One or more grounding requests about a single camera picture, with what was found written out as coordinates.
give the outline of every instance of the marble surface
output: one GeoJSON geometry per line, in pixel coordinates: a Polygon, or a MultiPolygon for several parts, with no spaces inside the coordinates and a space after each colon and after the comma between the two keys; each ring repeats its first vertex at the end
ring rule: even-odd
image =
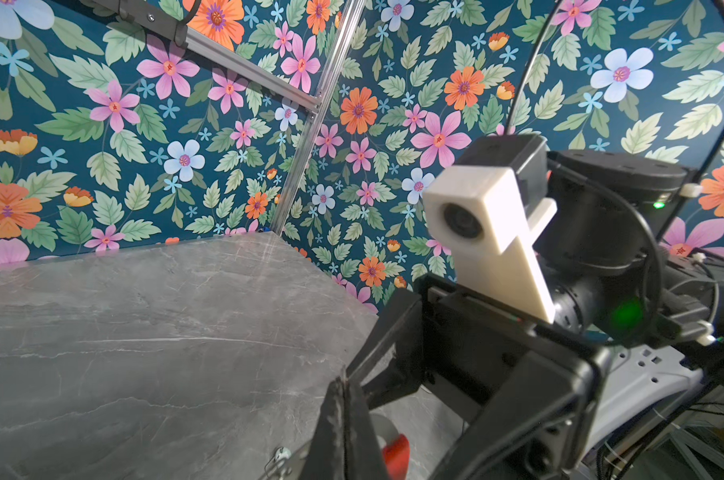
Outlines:
{"type": "MultiPolygon", "coordinates": [[[[0,479],[255,479],[376,321],[273,234],[0,268],[0,479]]],[[[384,407],[426,478],[461,422],[384,407]]]]}

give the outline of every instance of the camera lens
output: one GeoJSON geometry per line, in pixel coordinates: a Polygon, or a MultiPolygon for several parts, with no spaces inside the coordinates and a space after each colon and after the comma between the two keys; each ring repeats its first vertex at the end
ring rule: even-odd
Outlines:
{"type": "Polygon", "coordinates": [[[447,204],[445,222],[456,234],[464,238],[476,238],[482,233],[482,225],[476,217],[460,205],[447,204]]]}

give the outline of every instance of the white flower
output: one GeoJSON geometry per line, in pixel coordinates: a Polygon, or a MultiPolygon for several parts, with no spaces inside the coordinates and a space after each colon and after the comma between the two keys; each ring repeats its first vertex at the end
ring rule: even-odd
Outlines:
{"type": "Polygon", "coordinates": [[[434,174],[423,175],[423,170],[413,168],[410,178],[402,180],[402,190],[408,191],[407,201],[413,205],[423,196],[423,191],[434,181],[434,174]]]}
{"type": "Polygon", "coordinates": [[[295,122],[298,121],[298,113],[296,109],[297,105],[288,101],[273,112],[274,120],[282,120],[282,123],[279,124],[280,130],[285,131],[287,129],[287,124],[295,125],[295,122]]]}
{"type": "Polygon", "coordinates": [[[604,101],[616,103],[626,96],[628,87],[641,90],[652,82],[653,73],[642,69],[653,58],[652,50],[639,48],[626,59],[626,50],[618,48],[604,57],[604,70],[591,75],[592,88],[609,88],[604,93],[604,101]]]}
{"type": "Polygon", "coordinates": [[[317,185],[317,193],[311,197],[311,203],[318,205],[317,210],[319,211],[319,215],[324,215],[328,208],[330,210],[335,208],[335,199],[333,198],[334,193],[335,190],[333,190],[333,188],[329,185],[327,188],[325,188],[322,184],[317,185]]]}
{"type": "Polygon", "coordinates": [[[21,38],[19,15],[40,30],[50,30],[56,19],[50,5],[42,0],[0,0],[0,37],[9,40],[21,38]]]}
{"type": "Polygon", "coordinates": [[[402,18],[409,20],[413,17],[415,7],[407,5],[409,0],[389,0],[389,6],[380,13],[380,19],[384,22],[391,21],[389,30],[396,32],[402,24],[402,18]]]}
{"type": "Polygon", "coordinates": [[[204,167],[204,157],[197,155],[198,151],[199,142],[196,140],[187,141],[185,147],[182,147],[179,141],[169,144],[168,155],[172,158],[165,160],[165,173],[173,175],[180,170],[181,182],[188,182],[194,178],[193,168],[204,167]]]}

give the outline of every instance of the small blue flower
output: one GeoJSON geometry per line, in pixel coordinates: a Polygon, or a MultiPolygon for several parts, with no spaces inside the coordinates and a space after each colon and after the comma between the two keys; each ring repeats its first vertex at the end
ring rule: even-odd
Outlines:
{"type": "Polygon", "coordinates": [[[66,150],[63,150],[62,148],[59,148],[58,150],[56,150],[55,153],[52,153],[50,151],[50,149],[47,147],[42,147],[41,151],[42,151],[42,153],[45,154],[45,156],[36,161],[38,164],[46,164],[46,163],[50,162],[50,168],[52,168],[54,170],[54,169],[58,168],[58,164],[68,164],[69,163],[69,161],[67,159],[61,157],[61,155],[66,153],[66,150]]]}
{"type": "Polygon", "coordinates": [[[245,13],[247,13],[246,15],[244,15],[244,21],[245,21],[245,22],[248,22],[248,23],[250,24],[250,28],[253,27],[253,24],[254,24],[254,23],[260,22],[260,21],[258,20],[258,17],[255,16],[255,12],[256,12],[257,10],[258,10],[258,7],[256,7],[255,5],[253,5],[253,6],[250,7],[250,8],[249,8],[249,7],[244,7],[244,11],[245,11],[245,13]]]}
{"type": "Polygon", "coordinates": [[[516,52],[519,52],[518,48],[514,48],[511,50],[511,47],[506,45],[505,53],[501,53],[501,58],[503,59],[503,63],[508,63],[509,60],[516,60],[516,55],[514,55],[516,52]]]}
{"type": "Polygon", "coordinates": [[[474,42],[471,43],[472,47],[476,48],[477,50],[482,49],[482,45],[486,45],[487,41],[485,40],[485,34],[480,34],[479,36],[474,35],[474,42]]]}
{"type": "Polygon", "coordinates": [[[143,98],[153,97],[155,84],[147,84],[145,78],[141,78],[141,86],[136,89],[139,94],[143,94],[143,98]]]}
{"type": "Polygon", "coordinates": [[[620,17],[618,17],[618,21],[623,20],[625,17],[628,17],[629,22],[634,21],[634,14],[636,13],[642,13],[644,12],[644,7],[637,7],[636,5],[639,3],[639,0],[631,0],[631,4],[629,6],[621,5],[617,8],[618,12],[623,12],[620,14],[620,17]]]}
{"type": "Polygon", "coordinates": [[[458,0],[453,0],[453,6],[450,7],[450,15],[455,18],[463,13],[463,5],[465,2],[458,3],[458,0]]]}
{"type": "Polygon", "coordinates": [[[275,22],[281,22],[283,13],[284,13],[284,8],[279,7],[279,2],[274,2],[273,10],[271,11],[271,16],[273,17],[273,20],[275,22]]]}
{"type": "Polygon", "coordinates": [[[177,190],[178,188],[181,188],[181,184],[178,183],[177,175],[173,176],[172,181],[165,178],[165,184],[167,185],[167,187],[165,187],[165,190],[171,190],[171,192],[170,192],[171,194],[174,194],[175,190],[177,190]]]}
{"type": "Polygon", "coordinates": [[[658,42],[660,43],[658,50],[666,49],[669,52],[674,50],[674,45],[682,43],[681,39],[676,38],[676,32],[672,32],[668,38],[661,38],[658,42]]]}
{"type": "Polygon", "coordinates": [[[608,146],[610,146],[610,142],[604,141],[601,137],[599,137],[597,138],[597,143],[595,145],[589,145],[588,148],[597,151],[604,151],[604,148],[608,146]]]}
{"type": "Polygon", "coordinates": [[[404,98],[402,99],[402,103],[405,104],[405,107],[409,107],[410,105],[414,104],[414,102],[415,102],[414,94],[411,94],[410,92],[406,92],[404,98]]]}
{"type": "Polygon", "coordinates": [[[157,151],[150,151],[148,152],[152,156],[152,163],[158,163],[162,165],[162,162],[164,162],[169,157],[165,155],[165,149],[163,147],[160,147],[157,151]]]}
{"type": "Polygon", "coordinates": [[[380,38],[380,41],[382,42],[384,37],[385,38],[389,37],[388,30],[389,30],[389,24],[385,23],[382,25],[378,25],[378,33],[376,33],[375,36],[377,38],[380,38]]]}
{"type": "Polygon", "coordinates": [[[591,73],[594,72],[594,70],[601,70],[601,64],[598,63],[600,60],[601,60],[600,54],[595,56],[594,60],[591,60],[588,57],[584,57],[583,66],[580,67],[580,71],[583,72],[584,70],[587,70],[588,74],[590,75],[591,73]]]}
{"type": "Polygon", "coordinates": [[[594,95],[591,95],[590,93],[585,92],[583,94],[584,101],[581,101],[578,104],[578,107],[581,107],[581,108],[586,107],[587,114],[591,113],[591,110],[593,110],[594,108],[601,109],[603,105],[601,102],[597,101],[601,98],[601,96],[602,96],[602,92],[600,92],[600,91],[597,91],[597,93],[595,93],[594,95]]]}
{"type": "Polygon", "coordinates": [[[167,105],[159,105],[159,110],[164,110],[165,113],[162,114],[162,118],[167,118],[168,115],[175,119],[175,112],[181,111],[180,107],[174,107],[172,98],[168,98],[168,104],[167,105]]]}
{"type": "Polygon", "coordinates": [[[18,70],[18,67],[21,67],[23,70],[26,70],[27,72],[34,72],[34,67],[32,67],[30,64],[26,62],[22,62],[24,58],[29,57],[29,51],[21,49],[13,54],[10,53],[10,50],[8,47],[0,43],[0,54],[2,55],[0,57],[0,65],[9,65],[10,69],[10,76],[11,77],[17,77],[20,71],[18,70]]]}

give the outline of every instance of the floral wallpaper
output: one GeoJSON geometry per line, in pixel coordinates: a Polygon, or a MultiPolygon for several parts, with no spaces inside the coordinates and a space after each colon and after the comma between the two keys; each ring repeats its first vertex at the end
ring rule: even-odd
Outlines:
{"type": "MultiPolygon", "coordinates": [[[[551,2],[371,0],[284,235],[372,310],[428,272],[455,279],[423,191],[473,138],[542,134],[551,149],[697,166],[724,119],[724,26],[703,0],[566,0],[530,81],[551,2]]],[[[665,235],[724,256],[724,148],[665,235]]]]}
{"type": "MultiPolygon", "coordinates": [[[[183,18],[194,0],[151,0],[183,18]]],[[[343,0],[201,0],[189,28],[314,94],[335,41],[343,0]]],[[[359,63],[343,70],[361,78],[359,63]]]]}
{"type": "Polygon", "coordinates": [[[267,225],[303,114],[83,3],[0,1],[0,264],[267,225]]]}

